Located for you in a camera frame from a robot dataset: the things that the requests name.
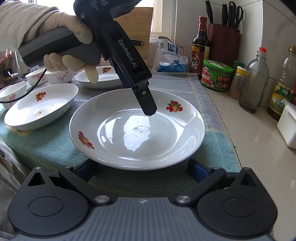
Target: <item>cooking oil bottle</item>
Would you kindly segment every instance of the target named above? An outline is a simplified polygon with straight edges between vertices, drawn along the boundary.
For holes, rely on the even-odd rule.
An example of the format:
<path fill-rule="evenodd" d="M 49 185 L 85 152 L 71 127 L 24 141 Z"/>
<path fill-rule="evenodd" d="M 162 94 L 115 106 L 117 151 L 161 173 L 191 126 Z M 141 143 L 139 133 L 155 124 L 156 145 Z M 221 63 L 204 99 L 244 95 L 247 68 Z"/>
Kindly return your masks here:
<path fill-rule="evenodd" d="M 292 102 L 294 97 L 294 83 L 296 79 L 296 46 L 290 44 L 289 54 L 284 62 L 283 75 L 274 87 L 267 113 L 279 121 L 285 108 L 285 100 Z"/>

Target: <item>cutting board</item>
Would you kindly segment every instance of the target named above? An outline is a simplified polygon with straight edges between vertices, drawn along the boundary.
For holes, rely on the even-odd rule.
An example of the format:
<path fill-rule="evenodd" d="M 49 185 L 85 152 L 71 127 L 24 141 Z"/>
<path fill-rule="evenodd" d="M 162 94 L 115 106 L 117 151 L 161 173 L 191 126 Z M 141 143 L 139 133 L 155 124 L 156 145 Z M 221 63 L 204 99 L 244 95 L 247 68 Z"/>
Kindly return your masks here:
<path fill-rule="evenodd" d="M 143 46 L 136 46 L 143 59 L 148 58 L 152 17 L 153 7 L 134 7 L 130 13 L 114 19 L 130 39 L 144 42 Z"/>

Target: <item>placemat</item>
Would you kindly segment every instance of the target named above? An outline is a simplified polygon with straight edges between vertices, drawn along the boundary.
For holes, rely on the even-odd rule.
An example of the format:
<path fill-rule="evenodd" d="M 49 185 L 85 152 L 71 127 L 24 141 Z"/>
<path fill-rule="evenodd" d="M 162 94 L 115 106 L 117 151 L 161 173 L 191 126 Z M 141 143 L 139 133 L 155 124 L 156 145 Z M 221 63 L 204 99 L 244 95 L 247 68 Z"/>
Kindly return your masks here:
<path fill-rule="evenodd" d="M 74 79 L 71 83 L 79 88 L 74 104 L 62 117 L 43 128 L 29 132 L 10 129 L 4 123 L 6 111 L 2 109 L 0 112 L 0 136 L 30 169 L 42 166 L 47 170 L 57 170 L 65 165 L 76 166 L 87 159 L 70 139 L 69 121 L 75 110 L 84 102 L 110 89 L 87 89 Z M 229 172 L 239 171 L 227 134 L 197 75 L 154 73 L 149 83 L 150 88 L 167 91 L 189 101 L 203 116 L 206 135 L 193 158 L 208 167 L 220 166 Z M 90 182 L 98 188 L 119 195 L 174 198 L 196 184 L 187 174 L 187 161 L 165 169 L 146 172 L 124 171 L 100 165 L 99 174 Z"/>

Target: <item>metal screw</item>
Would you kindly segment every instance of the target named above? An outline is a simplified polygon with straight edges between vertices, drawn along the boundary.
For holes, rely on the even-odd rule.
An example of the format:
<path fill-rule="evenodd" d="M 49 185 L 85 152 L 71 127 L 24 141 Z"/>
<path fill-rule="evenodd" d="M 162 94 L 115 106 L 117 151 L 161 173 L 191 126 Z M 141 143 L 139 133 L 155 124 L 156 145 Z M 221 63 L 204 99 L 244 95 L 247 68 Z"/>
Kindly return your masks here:
<path fill-rule="evenodd" d="M 94 200 L 98 203 L 106 203 L 110 200 L 110 198 L 106 195 L 100 195 L 97 196 Z"/>
<path fill-rule="evenodd" d="M 176 200 L 178 203 L 188 203 L 191 201 L 190 197 L 188 196 L 179 196 Z"/>

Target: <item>kitchen counter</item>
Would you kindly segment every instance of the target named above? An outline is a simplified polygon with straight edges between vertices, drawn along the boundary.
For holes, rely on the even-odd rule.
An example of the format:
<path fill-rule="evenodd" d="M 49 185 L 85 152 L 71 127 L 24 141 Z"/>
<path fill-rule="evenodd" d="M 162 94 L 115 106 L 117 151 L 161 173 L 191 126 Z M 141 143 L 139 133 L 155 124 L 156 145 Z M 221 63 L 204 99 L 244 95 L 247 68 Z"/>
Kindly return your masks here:
<path fill-rule="evenodd" d="M 241 167 L 251 167 L 278 208 L 274 238 L 296 237 L 296 150 L 287 147 L 266 108 L 242 109 L 227 93 L 205 88 L 229 134 Z"/>

